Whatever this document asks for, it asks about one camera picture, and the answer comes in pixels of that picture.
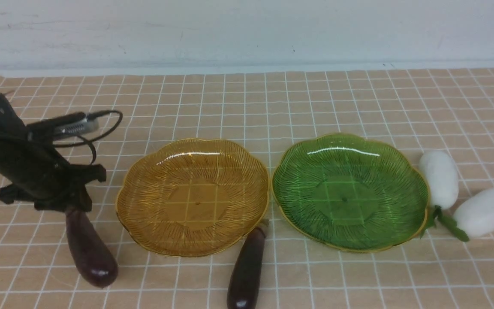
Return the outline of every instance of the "plate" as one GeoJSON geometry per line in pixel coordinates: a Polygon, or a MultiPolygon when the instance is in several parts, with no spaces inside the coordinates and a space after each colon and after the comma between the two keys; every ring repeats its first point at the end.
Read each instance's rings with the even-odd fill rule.
{"type": "Polygon", "coordinates": [[[268,208],[266,167],[225,139],[181,139],[138,160],[116,201],[119,221],[145,249],[167,256],[218,253],[268,208]]]}
{"type": "Polygon", "coordinates": [[[423,229],[430,190],[394,147],[349,133],[293,145],[272,178],[286,220],[313,240],[376,252],[423,229]]]}

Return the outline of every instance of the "eggplant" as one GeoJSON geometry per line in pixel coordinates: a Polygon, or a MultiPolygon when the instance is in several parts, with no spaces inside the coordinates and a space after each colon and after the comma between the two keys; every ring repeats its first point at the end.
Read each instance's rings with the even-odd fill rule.
{"type": "Polygon", "coordinates": [[[263,219],[245,239],[228,285],[228,309],[255,309],[259,297],[262,255],[268,220],[263,219]]]}
{"type": "Polygon", "coordinates": [[[73,207],[66,210],[66,236],[75,266],[88,283],[100,289],[114,283],[117,261],[84,211],[73,207]]]}

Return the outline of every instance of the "green plate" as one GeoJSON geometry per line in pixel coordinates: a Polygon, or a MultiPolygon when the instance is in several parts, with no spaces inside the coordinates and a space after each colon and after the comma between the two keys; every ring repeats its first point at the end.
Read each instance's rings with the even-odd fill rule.
{"type": "Polygon", "coordinates": [[[347,133],[293,145],[272,188],[298,231],[352,252],[382,251],[415,237],[430,202],[428,184],[400,151],[347,133]]]}

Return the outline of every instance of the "grid mat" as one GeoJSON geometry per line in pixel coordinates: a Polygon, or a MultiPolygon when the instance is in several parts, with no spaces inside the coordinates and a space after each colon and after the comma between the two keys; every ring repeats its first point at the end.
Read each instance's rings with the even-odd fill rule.
{"type": "MultiPolygon", "coordinates": [[[[241,244],[204,258],[158,256],[115,217],[129,167],[176,139],[231,139],[272,172],[292,143],[343,131],[390,143],[414,164],[427,149],[446,149],[458,164],[459,201],[494,186],[494,69],[0,76],[0,92],[10,92],[26,123],[75,111],[125,114],[96,143],[108,181],[88,186],[88,216],[120,276],[92,288],[75,270],[62,214],[0,203],[0,309],[224,309],[241,244]]],[[[88,147],[62,153],[90,161],[88,147]]],[[[258,309],[494,308],[494,235],[462,244],[440,227],[378,254],[348,254],[306,240],[275,203],[268,217],[258,309]]]]}

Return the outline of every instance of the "gold plate rim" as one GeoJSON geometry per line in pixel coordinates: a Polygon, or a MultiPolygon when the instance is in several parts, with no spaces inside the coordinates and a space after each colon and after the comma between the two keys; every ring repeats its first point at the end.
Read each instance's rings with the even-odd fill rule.
{"type": "Polygon", "coordinates": [[[286,151],[283,152],[283,155],[280,158],[279,164],[276,166],[276,168],[274,169],[274,171],[272,173],[272,176],[270,178],[270,181],[271,181],[270,186],[271,186],[271,191],[272,191],[272,196],[274,198],[274,201],[276,201],[276,204],[278,205],[278,209],[280,209],[280,213],[281,213],[282,217],[292,227],[294,227],[294,229],[296,229],[302,235],[308,237],[309,239],[311,239],[311,240],[313,240],[315,242],[319,242],[320,244],[324,244],[324,245],[327,245],[327,246],[329,246],[331,248],[335,248],[335,249],[338,249],[338,250],[341,250],[341,251],[344,251],[344,252],[351,252],[351,253],[358,253],[358,254],[371,254],[371,253],[382,252],[382,251],[391,249],[393,247],[402,245],[402,244],[406,243],[407,241],[412,240],[418,234],[420,234],[422,232],[422,230],[424,229],[424,227],[426,226],[426,223],[428,221],[430,201],[431,201],[431,191],[430,191],[430,186],[428,185],[428,182],[427,182],[426,178],[424,178],[424,176],[421,174],[421,172],[417,168],[415,168],[412,164],[410,164],[409,159],[405,156],[405,154],[403,152],[399,151],[396,147],[390,145],[389,143],[383,142],[383,141],[379,141],[379,140],[376,140],[376,139],[367,139],[365,137],[362,137],[362,136],[359,136],[359,135],[355,135],[353,133],[345,133],[345,132],[328,133],[328,134],[324,134],[324,135],[321,135],[319,137],[316,137],[314,139],[304,139],[303,141],[294,143],[292,146],[290,146],[289,148],[287,148],[286,151]],[[274,191],[274,185],[273,185],[274,177],[276,175],[277,170],[280,168],[280,166],[282,166],[283,159],[286,157],[286,155],[287,155],[287,153],[289,151],[291,151],[292,149],[298,147],[299,145],[301,145],[303,143],[314,142],[314,141],[317,141],[317,140],[322,139],[324,137],[333,136],[333,135],[335,135],[335,136],[349,136],[349,137],[353,137],[353,138],[357,138],[357,139],[362,139],[362,140],[367,141],[367,142],[370,142],[370,143],[377,143],[377,144],[381,144],[381,145],[386,146],[386,147],[391,147],[392,149],[396,150],[400,154],[400,158],[402,160],[404,160],[405,162],[407,162],[409,164],[410,168],[413,169],[418,174],[418,176],[424,181],[424,184],[426,184],[427,190],[428,190],[428,200],[427,200],[426,207],[424,208],[424,219],[423,219],[423,221],[422,221],[419,229],[413,235],[411,235],[406,240],[404,240],[404,241],[402,241],[402,242],[400,242],[398,244],[386,246],[386,247],[383,247],[383,248],[370,249],[370,250],[356,250],[356,249],[344,248],[344,247],[341,247],[341,246],[329,244],[326,241],[322,241],[322,240],[320,240],[318,238],[315,238],[315,237],[313,237],[311,235],[308,235],[306,232],[304,232],[299,227],[297,227],[296,225],[294,225],[294,223],[292,223],[292,221],[290,221],[290,219],[285,215],[285,212],[283,211],[283,206],[281,205],[281,203],[276,198],[276,192],[274,191]]]}
{"type": "Polygon", "coordinates": [[[120,188],[119,192],[116,195],[116,198],[115,198],[115,201],[114,201],[114,211],[116,213],[116,216],[117,216],[118,221],[120,222],[120,224],[122,225],[122,227],[125,229],[125,231],[127,231],[127,233],[132,238],[132,240],[135,241],[135,243],[137,245],[141,246],[145,250],[148,250],[148,251],[153,252],[155,254],[159,254],[161,256],[168,256],[168,257],[173,257],[173,258],[183,258],[183,257],[184,258],[202,258],[204,256],[211,256],[213,254],[218,254],[218,253],[220,253],[222,251],[225,251],[226,249],[232,247],[233,245],[237,244],[237,242],[239,242],[243,237],[245,237],[245,235],[247,235],[252,230],[254,230],[257,227],[257,225],[259,225],[259,223],[264,219],[264,217],[266,216],[266,213],[268,212],[268,208],[269,208],[269,204],[270,204],[270,198],[271,198],[269,187],[271,186],[271,184],[272,184],[272,179],[271,179],[270,173],[268,171],[268,168],[265,166],[265,164],[261,160],[259,160],[259,158],[256,158],[255,156],[253,156],[245,147],[239,145],[239,143],[236,143],[236,142],[231,141],[229,139],[198,139],[198,138],[177,139],[176,141],[172,141],[170,143],[167,143],[167,145],[161,147],[161,149],[159,149],[159,150],[157,150],[155,152],[146,154],[145,156],[143,156],[142,158],[139,158],[138,160],[135,161],[135,163],[132,164],[132,166],[129,168],[129,170],[127,170],[127,172],[125,174],[125,177],[123,178],[123,182],[121,184],[121,188],[120,188]],[[119,211],[118,211],[118,209],[120,208],[120,206],[118,204],[119,197],[122,194],[122,192],[126,189],[125,184],[127,183],[127,178],[129,177],[129,173],[131,172],[131,170],[133,169],[133,167],[137,166],[138,164],[142,164],[142,161],[143,160],[146,160],[148,157],[155,156],[158,152],[162,151],[163,149],[165,149],[167,147],[171,147],[175,143],[184,142],[184,141],[194,141],[194,142],[199,142],[199,143],[205,143],[205,142],[233,143],[233,144],[237,145],[239,147],[239,149],[241,149],[241,151],[245,152],[249,157],[251,157],[254,160],[255,163],[257,163],[261,167],[263,167],[263,169],[266,171],[266,177],[268,179],[268,185],[267,185],[267,188],[266,188],[266,203],[265,203],[265,205],[263,207],[263,210],[261,211],[261,214],[259,216],[259,219],[253,224],[252,227],[250,227],[248,229],[247,233],[245,233],[244,235],[238,237],[237,239],[231,240],[226,246],[222,246],[221,248],[218,248],[218,250],[216,250],[216,251],[211,251],[211,252],[203,253],[203,254],[187,255],[187,256],[182,255],[182,254],[165,254],[165,253],[159,252],[157,250],[154,250],[153,248],[149,248],[147,245],[139,242],[135,238],[135,235],[133,235],[133,233],[131,233],[131,231],[129,230],[129,228],[127,228],[127,225],[125,225],[125,223],[123,222],[122,218],[119,215],[119,211]]]}

